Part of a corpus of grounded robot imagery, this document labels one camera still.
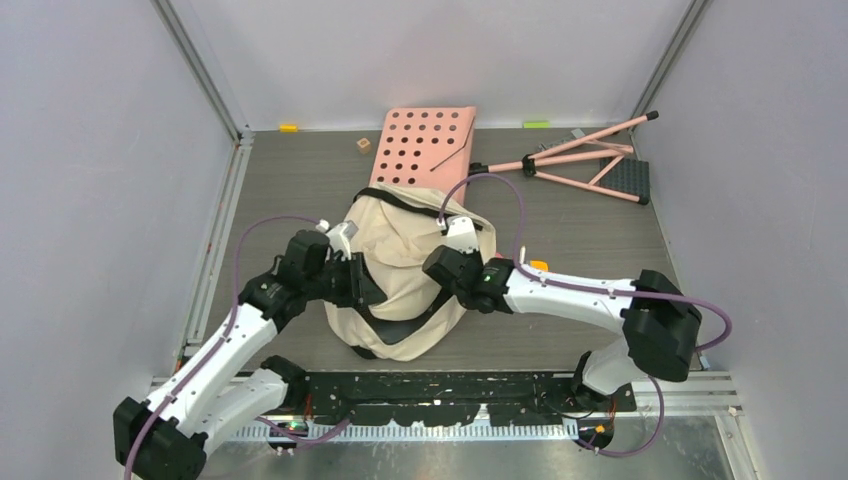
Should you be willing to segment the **beige canvas backpack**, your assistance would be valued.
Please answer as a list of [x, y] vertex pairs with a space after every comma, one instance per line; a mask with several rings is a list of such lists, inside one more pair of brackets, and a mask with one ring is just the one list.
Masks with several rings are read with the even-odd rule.
[[427, 257], [444, 242], [437, 222], [446, 217], [472, 220], [485, 260], [494, 257], [495, 227], [442, 191], [376, 183], [360, 190], [346, 214], [357, 233], [352, 250], [364, 257], [369, 279], [386, 294], [376, 305], [325, 305], [333, 333], [365, 358], [412, 361], [437, 345], [466, 310], [456, 297], [427, 276]]

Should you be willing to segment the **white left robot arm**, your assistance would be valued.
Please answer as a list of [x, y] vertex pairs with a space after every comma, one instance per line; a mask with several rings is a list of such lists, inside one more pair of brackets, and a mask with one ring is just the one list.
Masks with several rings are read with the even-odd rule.
[[240, 368], [311, 301], [366, 306], [386, 296], [353, 252], [352, 221], [301, 230], [272, 267], [249, 280], [227, 318], [177, 373], [143, 401], [125, 398], [113, 413], [115, 456], [127, 479], [196, 479], [207, 458], [261, 414], [298, 412], [309, 394], [306, 372], [267, 358], [244, 384], [227, 386]]

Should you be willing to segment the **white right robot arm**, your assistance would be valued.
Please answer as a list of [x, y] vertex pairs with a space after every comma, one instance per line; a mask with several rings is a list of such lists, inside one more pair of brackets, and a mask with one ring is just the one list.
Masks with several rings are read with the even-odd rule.
[[639, 278], [597, 280], [542, 271], [507, 258], [440, 246], [423, 272], [462, 307], [481, 313], [544, 314], [616, 334], [610, 345], [583, 354], [571, 397], [596, 410], [620, 387], [644, 377], [687, 380], [702, 316], [667, 277], [650, 270]]

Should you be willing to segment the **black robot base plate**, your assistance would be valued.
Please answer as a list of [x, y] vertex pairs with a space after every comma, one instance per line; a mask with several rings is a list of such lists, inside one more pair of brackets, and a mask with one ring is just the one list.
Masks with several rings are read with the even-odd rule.
[[493, 426], [545, 426], [586, 413], [633, 412], [626, 384], [593, 408], [578, 404], [572, 374], [553, 371], [309, 372], [272, 414], [306, 413], [319, 425], [465, 426], [486, 413]]

